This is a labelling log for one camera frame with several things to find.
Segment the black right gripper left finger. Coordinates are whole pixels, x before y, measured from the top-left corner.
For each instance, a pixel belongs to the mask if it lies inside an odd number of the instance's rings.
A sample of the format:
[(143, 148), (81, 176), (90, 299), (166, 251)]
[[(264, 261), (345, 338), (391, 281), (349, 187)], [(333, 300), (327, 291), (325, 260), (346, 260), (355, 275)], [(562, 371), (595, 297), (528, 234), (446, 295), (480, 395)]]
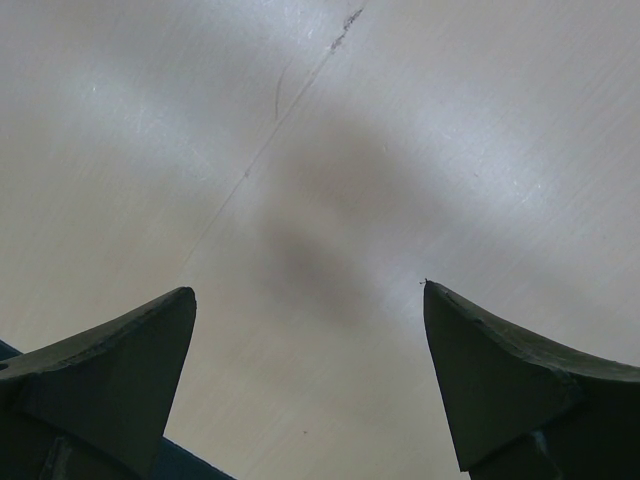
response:
[(2, 360), (2, 478), (149, 478), (195, 318), (195, 293), (180, 287)]

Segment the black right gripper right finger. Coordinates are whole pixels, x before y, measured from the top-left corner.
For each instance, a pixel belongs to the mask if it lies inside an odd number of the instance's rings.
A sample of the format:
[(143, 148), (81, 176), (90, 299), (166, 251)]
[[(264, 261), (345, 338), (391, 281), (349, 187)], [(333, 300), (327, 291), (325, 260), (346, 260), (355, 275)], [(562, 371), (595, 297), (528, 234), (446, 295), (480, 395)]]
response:
[(473, 479), (636, 479), (639, 370), (424, 284), (424, 325), (457, 462)]

